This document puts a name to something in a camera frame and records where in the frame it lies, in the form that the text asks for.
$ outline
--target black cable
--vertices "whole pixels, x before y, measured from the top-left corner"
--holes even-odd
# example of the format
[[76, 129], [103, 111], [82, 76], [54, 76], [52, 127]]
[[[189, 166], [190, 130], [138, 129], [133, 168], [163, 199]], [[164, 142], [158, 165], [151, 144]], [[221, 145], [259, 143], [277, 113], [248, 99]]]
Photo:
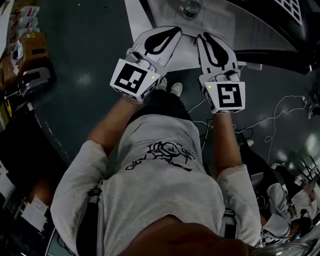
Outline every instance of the black cable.
[[65, 244], [64, 241], [62, 241], [63, 244], [60, 244], [60, 243], [59, 243], [59, 238], [61, 238], [61, 236], [58, 234], [58, 236], [56, 237], [56, 242], [57, 242], [57, 244], [58, 244], [61, 248], [65, 249], [70, 255], [74, 255], [74, 253], [73, 253], [72, 251], [70, 251], [70, 249], [66, 246], [66, 244]]
[[23, 248], [25, 249], [25, 251], [26, 251], [28, 254], [31, 254], [29, 245], [27, 245], [27, 246], [29, 247], [29, 249], [27, 249], [25, 243], [22, 241], [22, 238], [21, 238], [20, 236], [17, 236], [17, 238], [19, 239], [19, 241], [20, 241], [21, 245], [23, 246]]

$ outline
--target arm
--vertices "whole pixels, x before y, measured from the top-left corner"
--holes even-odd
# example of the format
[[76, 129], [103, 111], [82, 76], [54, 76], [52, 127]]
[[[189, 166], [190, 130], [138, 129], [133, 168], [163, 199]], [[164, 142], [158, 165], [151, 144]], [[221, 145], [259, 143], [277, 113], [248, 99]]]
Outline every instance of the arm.
[[91, 131], [88, 140], [100, 144], [108, 156], [123, 135], [126, 125], [137, 111], [138, 105], [121, 97], [109, 113]]
[[241, 155], [229, 113], [213, 115], [216, 176], [229, 167], [240, 166]]
[[107, 173], [107, 155], [116, 145], [137, 105], [123, 97], [93, 129], [68, 170], [63, 175], [51, 205], [53, 223], [66, 245], [77, 252], [79, 217], [88, 192], [97, 187]]
[[235, 238], [254, 246], [260, 236], [261, 218], [247, 167], [242, 165], [231, 115], [215, 114], [213, 121], [216, 181], [225, 207], [235, 212]]

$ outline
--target cardboard box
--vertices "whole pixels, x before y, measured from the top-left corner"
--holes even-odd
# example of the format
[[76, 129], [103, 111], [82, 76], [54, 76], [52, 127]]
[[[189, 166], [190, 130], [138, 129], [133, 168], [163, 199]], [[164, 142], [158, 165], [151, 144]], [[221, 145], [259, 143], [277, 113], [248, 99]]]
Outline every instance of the cardboard box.
[[10, 56], [2, 58], [0, 62], [0, 90], [16, 85], [18, 77], [14, 73], [14, 68], [11, 64]]
[[17, 76], [28, 70], [33, 70], [46, 66], [49, 62], [49, 52], [47, 48], [47, 40], [44, 33], [33, 32], [23, 34], [19, 38], [22, 44], [22, 58], [13, 67], [13, 71]]

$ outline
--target dark floor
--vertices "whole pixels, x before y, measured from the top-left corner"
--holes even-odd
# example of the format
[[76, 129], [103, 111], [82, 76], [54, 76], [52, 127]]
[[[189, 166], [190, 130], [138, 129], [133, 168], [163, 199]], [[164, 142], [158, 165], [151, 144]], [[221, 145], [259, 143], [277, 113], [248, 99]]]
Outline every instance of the dark floor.
[[[33, 107], [43, 130], [66, 163], [79, 151], [87, 134], [119, 98], [110, 86], [114, 68], [132, 45], [130, 26], [124, 0], [120, 1], [42, 1], [38, 15], [39, 27], [46, 33], [57, 81], [51, 90], [39, 96]], [[168, 82], [183, 82], [182, 101], [189, 110], [203, 99], [197, 78], [200, 69], [171, 72]], [[233, 114], [236, 130], [272, 117], [278, 101], [286, 95], [307, 97], [317, 71], [305, 76], [288, 70], [263, 66], [262, 71], [245, 67], [241, 79], [246, 82], [246, 109]], [[300, 98], [283, 101], [279, 109], [302, 108]], [[275, 122], [270, 161], [291, 163], [295, 154], [320, 157], [320, 117], [307, 119], [307, 108], [279, 117]], [[211, 118], [204, 102], [191, 112], [194, 121]], [[206, 125], [197, 123], [200, 135]], [[268, 120], [254, 128], [252, 149], [268, 159], [273, 122]], [[250, 137], [252, 131], [246, 131]], [[212, 155], [211, 133], [203, 153]]]

